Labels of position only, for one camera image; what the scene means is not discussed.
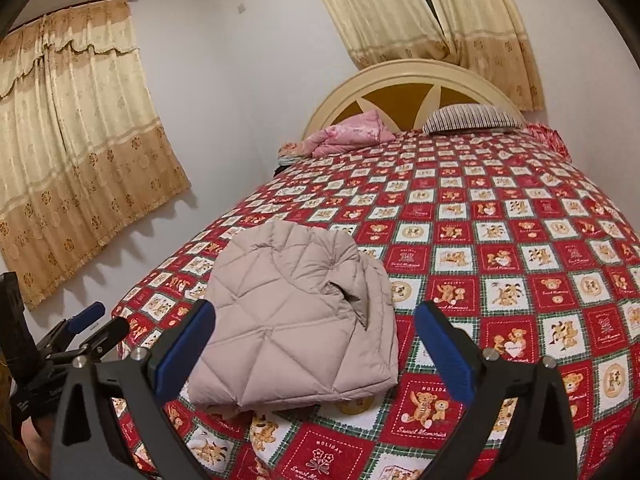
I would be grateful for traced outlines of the beige quilted down jacket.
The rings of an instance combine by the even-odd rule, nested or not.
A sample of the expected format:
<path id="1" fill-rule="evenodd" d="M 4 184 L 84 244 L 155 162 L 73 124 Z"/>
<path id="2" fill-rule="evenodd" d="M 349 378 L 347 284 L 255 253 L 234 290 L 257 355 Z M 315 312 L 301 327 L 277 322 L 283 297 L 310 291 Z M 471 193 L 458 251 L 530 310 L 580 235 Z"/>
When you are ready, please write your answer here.
<path id="1" fill-rule="evenodd" d="M 188 379 L 200 408 L 290 410 L 398 383 L 392 283 L 345 231 L 273 221 L 239 232 L 205 297 L 216 327 Z"/>

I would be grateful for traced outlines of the striped pillow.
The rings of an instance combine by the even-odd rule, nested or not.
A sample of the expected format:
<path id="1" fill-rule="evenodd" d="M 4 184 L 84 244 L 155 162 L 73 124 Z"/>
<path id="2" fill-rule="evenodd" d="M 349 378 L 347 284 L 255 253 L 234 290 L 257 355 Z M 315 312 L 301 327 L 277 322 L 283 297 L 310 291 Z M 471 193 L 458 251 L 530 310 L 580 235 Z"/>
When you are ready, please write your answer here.
<path id="1" fill-rule="evenodd" d="M 517 129 L 521 120 L 506 110 L 485 104 L 452 104 L 435 110 L 428 116 L 423 132 L 445 134 L 484 129 Z"/>

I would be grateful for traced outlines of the pink folded blanket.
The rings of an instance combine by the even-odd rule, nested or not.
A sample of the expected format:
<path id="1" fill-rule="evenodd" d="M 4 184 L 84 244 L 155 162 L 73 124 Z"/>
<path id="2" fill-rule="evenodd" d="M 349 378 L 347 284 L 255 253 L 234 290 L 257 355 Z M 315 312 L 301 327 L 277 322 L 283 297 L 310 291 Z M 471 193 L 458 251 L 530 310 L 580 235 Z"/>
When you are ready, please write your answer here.
<path id="1" fill-rule="evenodd" d="M 394 142 L 395 139 L 378 112 L 369 110 L 311 133 L 303 141 L 283 144 L 278 156 L 321 158 L 343 155 L 360 148 Z"/>

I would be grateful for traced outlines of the cream wooden headboard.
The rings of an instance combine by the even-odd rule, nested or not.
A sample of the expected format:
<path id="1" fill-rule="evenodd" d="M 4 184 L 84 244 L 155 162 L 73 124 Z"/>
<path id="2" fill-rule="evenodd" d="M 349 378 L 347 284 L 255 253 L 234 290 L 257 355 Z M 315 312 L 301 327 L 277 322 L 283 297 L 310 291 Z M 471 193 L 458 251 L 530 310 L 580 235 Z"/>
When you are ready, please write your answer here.
<path id="1" fill-rule="evenodd" d="M 311 115 L 304 138 L 375 110 L 391 132 L 420 130 L 435 110 L 452 104 L 487 104 L 523 120 L 494 84 L 465 68 L 433 60 L 396 60 L 360 70 L 336 87 Z"/>

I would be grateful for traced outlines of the yellow curtain behind headboard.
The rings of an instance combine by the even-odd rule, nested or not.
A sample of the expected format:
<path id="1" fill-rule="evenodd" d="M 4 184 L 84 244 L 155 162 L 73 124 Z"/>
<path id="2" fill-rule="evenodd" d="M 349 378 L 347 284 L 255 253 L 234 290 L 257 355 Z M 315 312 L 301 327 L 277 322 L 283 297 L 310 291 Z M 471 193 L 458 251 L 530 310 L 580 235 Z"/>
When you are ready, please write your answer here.
<path id="1" fill-rule="evenodd" d="M 426 58 L 472 70 L 522 112 L 544 110 L 544 90 L 514 0 L 321 0 L 352 62 Z"/>

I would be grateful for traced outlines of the yellow curtain on left wall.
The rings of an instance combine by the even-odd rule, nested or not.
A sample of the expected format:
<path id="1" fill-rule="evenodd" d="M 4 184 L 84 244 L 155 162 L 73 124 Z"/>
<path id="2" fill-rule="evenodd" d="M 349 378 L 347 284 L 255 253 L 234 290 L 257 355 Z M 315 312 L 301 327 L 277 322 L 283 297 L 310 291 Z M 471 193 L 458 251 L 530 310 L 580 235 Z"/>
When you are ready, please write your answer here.
<path id="1" fill-rule="evenodd" d="M 29 309 L 190 188 L 126 0 L 72 6 L 6 36 L 0 122 L 1 253 Z"/>

